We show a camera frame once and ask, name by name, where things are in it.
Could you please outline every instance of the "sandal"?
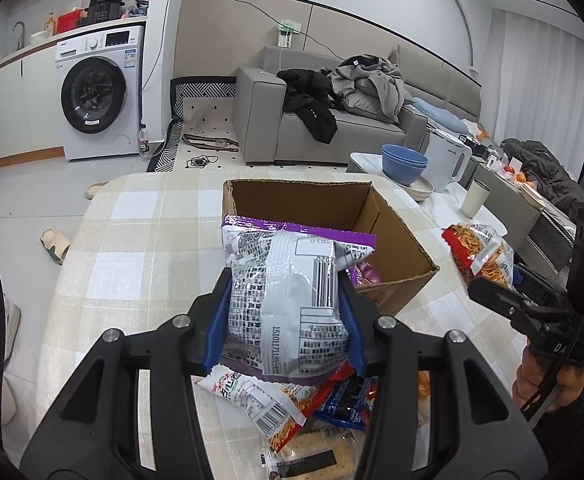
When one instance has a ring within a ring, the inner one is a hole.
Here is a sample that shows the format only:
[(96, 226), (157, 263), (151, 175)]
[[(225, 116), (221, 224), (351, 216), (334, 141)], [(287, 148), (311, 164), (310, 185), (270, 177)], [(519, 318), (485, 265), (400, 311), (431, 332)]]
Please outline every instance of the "sandal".
[(105, 184), (107, 184), (107, 182), (97, 182), (96, 184), (92, 184), (91, 186), (89, 186), (88, 189), (85, 191), (85, 198), (88, 200), (92, 200), (94, 198), (94, 195), (98, 192), (98, 190), (105, 186)]
[(46, 248), (46, 251), (51, 258), (59, 265), (63, 265), (66, 259), (67, 251), (70, 248), (70, 238), (65, 236), (62, 232), (55, 229), (46, 229), (40, 237), (41, 245)]

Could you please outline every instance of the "cardboard box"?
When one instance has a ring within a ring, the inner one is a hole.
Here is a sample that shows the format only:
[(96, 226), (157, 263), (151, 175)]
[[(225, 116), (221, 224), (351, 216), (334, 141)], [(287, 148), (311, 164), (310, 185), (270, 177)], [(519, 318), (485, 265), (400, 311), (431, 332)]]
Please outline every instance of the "cardboard box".
[(439, 270), (369, 182), (228, 180), (223, 184), (223, 216), (228, 214), (376, 235), (369, 261), (383, 283), (360, 292), (390, 316)]

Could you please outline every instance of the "washing machine door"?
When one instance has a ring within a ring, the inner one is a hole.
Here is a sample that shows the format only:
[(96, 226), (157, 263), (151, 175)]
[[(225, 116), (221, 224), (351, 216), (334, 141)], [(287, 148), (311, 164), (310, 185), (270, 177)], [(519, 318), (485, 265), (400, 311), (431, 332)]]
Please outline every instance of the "washing machine door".
[(88, 57), (74, 65), (61, 87), (63, 114), (83, 134), (98, 134), (117, 120), (126, 97), (121, 69), (107, 59)]

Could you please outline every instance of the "plaid tablecloth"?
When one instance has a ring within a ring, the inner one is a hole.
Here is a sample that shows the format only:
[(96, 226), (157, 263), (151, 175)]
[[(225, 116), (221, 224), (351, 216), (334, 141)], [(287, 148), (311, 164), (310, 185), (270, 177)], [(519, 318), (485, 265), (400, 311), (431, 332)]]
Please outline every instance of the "plaid tablecloth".
[[(38, 370), (37, 420), (104, 330), (153, 330), (212, 290), (224, 266), (221, 189), (232, 178), (371, 180), (441, 269), (397, 317), (413, 330), (438, 336), (463, 330), (510, 389), (524, 338), (469, 300), (441, 230), (398, 186), (377, 176), (322, 169), (186, 170), (123, 176), (96, 194), (50, 305)], [(195, 392), (215, 478), (262, 479), (261, 440), (249, 418), (226, 400), (196, 386)], [(152, 467), (148, 374), (141, 376), (139, 405), (142, 460)]]

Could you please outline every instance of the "snack bag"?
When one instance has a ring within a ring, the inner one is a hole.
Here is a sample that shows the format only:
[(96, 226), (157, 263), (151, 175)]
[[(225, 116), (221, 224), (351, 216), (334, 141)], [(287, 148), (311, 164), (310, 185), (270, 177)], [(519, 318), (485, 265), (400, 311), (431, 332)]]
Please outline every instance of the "snack bag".
[(383, 282), (376, 269), (366, 260), (349, 267), (347, 275), (355, 288)]
[(226, 217), (221, 232), (232, 269), (221, 363), (264, 381), (324, 383), (347, 358), (337, 273), (376, 238), (242, 217)]
[(452, 248), (452, 257), (468, 285), (476, 276), (512, 287), (514, 251), (496, 231), (486, 225), (451, 225), (443, 239)]
[(295, 436), (280, 452), (264, 449), (269, 480), (345, 480), (357, 471), (360, 449), (352, 433), (331, 426)]
[[(417, 428), (421, 428), (427, 424), (431, 417), (431, 396), (432, 390), (429, 379), (429, 372), (419, 370), (419, 406), (417, 410), (418, 422)], [(374, 403), (376, 402), (376, 391), (378, 388), (378, 381), (374, 378), (370, 383), (366, 384), (365, 397), (363, 399), (363, 406), (360, 410), (361, 418), (365, 424), (365, 430), (368, 431), (372, 421), (372, 412), (374, 411)]]
[(316, 418), (352, 430), (364, 430), (362, 416), (371, 384), (376, 378), (351, 376), (334, 385), (328, 398), (314, 413)]
[(353, 371), (345, 365), (322, 386), (299, 386), (266, 383), (216, 365), (197, 385), (243, 408), (269, 445), (279, 451), (323, 403), (334, 382)]

